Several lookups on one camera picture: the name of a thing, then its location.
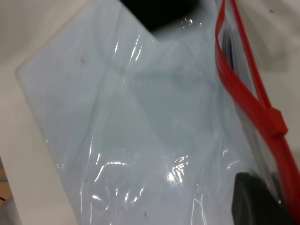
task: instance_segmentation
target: red plastic strip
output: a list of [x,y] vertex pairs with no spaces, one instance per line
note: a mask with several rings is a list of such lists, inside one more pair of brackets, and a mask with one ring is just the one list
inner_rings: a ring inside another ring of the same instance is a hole
[[291,216],[300,223],[300,174],[284,138],[287,127],[281,112],[272,107],[265,91],[235,0],[230,0],[230,3],[239,28],[258,100],[231,69],[221,50],[218,35],[225,20],[225,3],[226,0],[222,0],[215,34],[216,65],[220,80],[267,143],[277,164],[287,209]]

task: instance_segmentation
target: white surface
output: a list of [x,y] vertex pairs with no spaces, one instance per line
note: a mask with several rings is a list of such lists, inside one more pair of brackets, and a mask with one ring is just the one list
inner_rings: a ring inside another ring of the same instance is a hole
[[85,3],[0,1],[0,155],[23,225],[77,224],[15,72]]
[[271,103],[283,114],[289,128],[287,141],[300,161],[300,2],[238,2],[263,84]]
[[[240,1],[251,46],[259,53],[255,52],[255,56],[261,61],[258,67],[267,92],[274,106],[283,112],[292,150],[299,151],[299,2]],[[269,6],[276,2],[279,7],[271,14]],[[24,225],[76,224],[15,71],[84,3],[85,0],[0,1],[0,155]]]

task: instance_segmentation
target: plastic bag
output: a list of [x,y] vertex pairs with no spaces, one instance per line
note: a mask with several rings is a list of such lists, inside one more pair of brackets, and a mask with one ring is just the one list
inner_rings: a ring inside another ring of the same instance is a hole
[[233,223],[235,174],[261,172],[203,7],[158,41],[97,0],[18,71],[79,224]]

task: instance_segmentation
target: dark speck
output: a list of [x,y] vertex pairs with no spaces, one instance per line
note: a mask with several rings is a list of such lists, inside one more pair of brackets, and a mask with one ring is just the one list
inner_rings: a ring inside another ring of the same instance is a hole
[[81,64],[84,64],[84,63],[85,63],[84,57],[81,57],[81,58],[80,58],[80,63],[81,63]]

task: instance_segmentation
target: black object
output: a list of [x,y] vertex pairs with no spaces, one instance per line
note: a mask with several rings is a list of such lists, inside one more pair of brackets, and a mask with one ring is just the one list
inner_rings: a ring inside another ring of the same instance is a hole
[[156,31],[191,13],[199,0],[121,0],[150,31]]
[[266,184],[244,172],[235,176],[232,217],[235,225],[296,225]]

